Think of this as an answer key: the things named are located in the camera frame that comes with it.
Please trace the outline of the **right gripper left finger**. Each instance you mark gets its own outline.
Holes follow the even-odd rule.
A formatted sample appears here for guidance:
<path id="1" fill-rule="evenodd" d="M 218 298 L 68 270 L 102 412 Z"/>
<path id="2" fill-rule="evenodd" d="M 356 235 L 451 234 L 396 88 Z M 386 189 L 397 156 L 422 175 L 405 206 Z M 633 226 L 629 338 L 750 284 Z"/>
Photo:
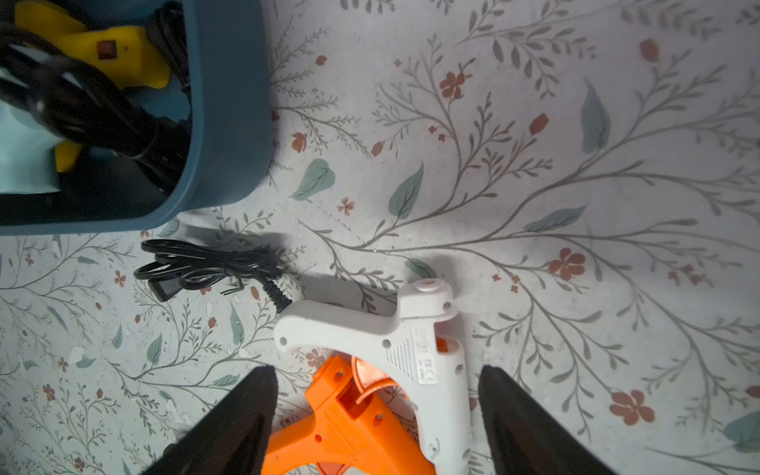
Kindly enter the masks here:
<path id="1" fill-rule="evenodd" d="M 255 368 L 146 473 L 261 473 L 277 398 L 275 369 Z"/>

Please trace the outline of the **white glue gun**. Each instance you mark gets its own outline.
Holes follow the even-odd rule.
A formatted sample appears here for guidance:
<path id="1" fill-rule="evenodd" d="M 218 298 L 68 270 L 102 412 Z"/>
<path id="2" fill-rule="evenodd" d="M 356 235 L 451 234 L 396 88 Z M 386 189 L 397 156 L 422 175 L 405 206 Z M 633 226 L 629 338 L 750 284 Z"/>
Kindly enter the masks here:
<path id="1" fill-rule="evenodd" d="M 465 474 L 471 449 L 470 406 L 463 345 L 437 333 L 454 319 L 452 287 L 438 278 L 403 286 L 391 316 L 375 316 L 311 300 L 292 301 L 269 249 L 219 251 L 176 239 L 149 239 L 152 262 L 135 271 L 160 301 L 181 290 L 200 291 L 231 278 L 255 280 L 278 314 L 274 341 L 282 352 L 329 348 L 377 368 L 413 404 L 423 456 L 439 474 Z"/>

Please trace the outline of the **yellow glue gun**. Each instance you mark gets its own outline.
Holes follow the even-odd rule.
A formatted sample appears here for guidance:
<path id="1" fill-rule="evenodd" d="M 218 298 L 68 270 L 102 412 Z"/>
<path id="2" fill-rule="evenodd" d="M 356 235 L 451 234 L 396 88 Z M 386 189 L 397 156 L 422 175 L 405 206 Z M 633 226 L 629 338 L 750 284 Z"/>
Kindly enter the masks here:
<path id="1" fill-rule="evenodd" d="M 160 192 L 178 184 L 189 152 L 185 121 L 152 116 L 128 90 L 190 92 L 182 6 L 170 1 L 146 26 L 89 29 L 49 1 L 19 1 L 1 24 L 1 103 L 28 112 L 60 142 L 59 178 L 89 148 L 136 162 Z"/>

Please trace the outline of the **mint green glue gun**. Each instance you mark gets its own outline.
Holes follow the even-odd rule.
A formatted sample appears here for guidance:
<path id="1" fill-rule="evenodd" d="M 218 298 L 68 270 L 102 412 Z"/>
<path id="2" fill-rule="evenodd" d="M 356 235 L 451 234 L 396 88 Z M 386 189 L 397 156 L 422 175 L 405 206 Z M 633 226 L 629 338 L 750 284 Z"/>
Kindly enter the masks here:
<path id="1" fill-rule="evenodd" d="M 31 115 L 1 103 L 1 193 L 46 194 L 61 190 L 53 149 L 63 140 Z"/>

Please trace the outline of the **orange glue gun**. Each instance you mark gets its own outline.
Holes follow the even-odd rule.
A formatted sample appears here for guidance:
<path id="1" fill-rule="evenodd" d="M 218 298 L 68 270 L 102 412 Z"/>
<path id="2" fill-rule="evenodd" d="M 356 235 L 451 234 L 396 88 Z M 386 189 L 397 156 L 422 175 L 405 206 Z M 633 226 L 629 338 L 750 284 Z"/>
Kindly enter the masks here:
<path id="1" fill-rule="evenodd" d="M 274 433 L 261 472 L 313 465 L 320 474 L 433 474 L 435 467 L 377 393 L 397 383 L 371 364 L 333 355 L 313 375 L 313 413 Z"/>

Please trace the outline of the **dark teal storage box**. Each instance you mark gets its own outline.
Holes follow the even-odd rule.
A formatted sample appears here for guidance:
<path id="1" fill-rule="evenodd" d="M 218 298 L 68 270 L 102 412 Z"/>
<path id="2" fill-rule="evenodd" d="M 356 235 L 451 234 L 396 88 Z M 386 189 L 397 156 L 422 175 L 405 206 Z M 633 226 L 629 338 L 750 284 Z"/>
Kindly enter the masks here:
<path id="1" fill-rule="evenodd" d="M 146 26 L 170 1 L 50 1 L 89 29 Z M 164 194 L 136 162 L 89 148 L 61 191 L 1 193 L 6 236 L 116 233 L 156 228 L 177 214 L 235 203 L 269 168 L 272 148 L 266 35 L 256 1 L 174 1 L 182 6 L 190 92 L 172 77 L 160 90 L 130 89 L 146 112 L 189 125 L 182 176 Z"/>

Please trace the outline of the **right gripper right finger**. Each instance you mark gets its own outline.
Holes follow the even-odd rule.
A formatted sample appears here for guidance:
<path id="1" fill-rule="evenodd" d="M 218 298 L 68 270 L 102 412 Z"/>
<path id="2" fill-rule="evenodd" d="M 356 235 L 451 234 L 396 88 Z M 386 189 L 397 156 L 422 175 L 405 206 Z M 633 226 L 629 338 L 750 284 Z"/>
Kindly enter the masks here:
<path id="1" fill-rule="evenodd" d="M 613 472 L 501 368 L 482 368 L 478 395 L 497 474 Z"/>

